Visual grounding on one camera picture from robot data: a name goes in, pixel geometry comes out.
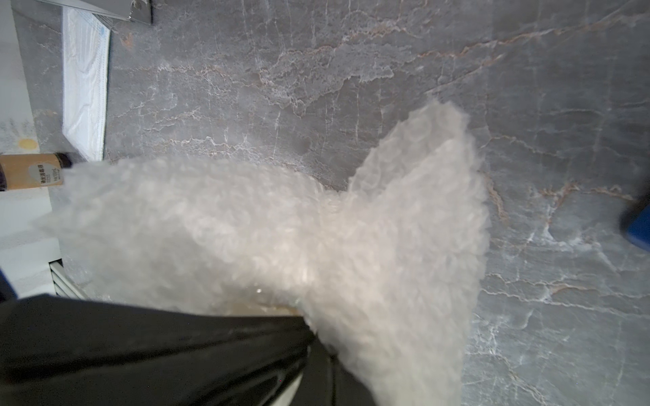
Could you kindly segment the blue tape dispenser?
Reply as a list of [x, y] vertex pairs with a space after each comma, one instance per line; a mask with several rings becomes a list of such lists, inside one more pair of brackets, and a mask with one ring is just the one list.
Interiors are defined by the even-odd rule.
[[650, 218], [649, 195], [634, 203], [621, 217], [621, 233], [637, 247], [649, 251]]

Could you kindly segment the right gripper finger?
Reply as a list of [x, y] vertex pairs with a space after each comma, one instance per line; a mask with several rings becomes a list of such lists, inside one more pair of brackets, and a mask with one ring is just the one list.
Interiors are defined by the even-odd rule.
[[316, 339], [290, 406], [375, 406], [369, 390]]

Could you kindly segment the clear bubble wrap sheet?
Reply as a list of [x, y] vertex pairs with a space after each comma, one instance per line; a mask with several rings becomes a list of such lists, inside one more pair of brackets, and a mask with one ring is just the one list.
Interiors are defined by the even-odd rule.
[[377, 404], [457, 405], [489, 248], [480, 166], [467, 115], [431, 101], [343, 191], [252, 162], [88, 162], [36, 225], [101, 299], [200, 315], [289, 308]]

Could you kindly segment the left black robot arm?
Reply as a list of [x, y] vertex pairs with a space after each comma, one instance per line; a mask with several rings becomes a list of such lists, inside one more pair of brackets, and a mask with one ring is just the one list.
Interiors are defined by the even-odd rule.
[[297, 316], [195, 316], [40, 295], [1, 306], [4, 405], [268, 405], [301, 373]]

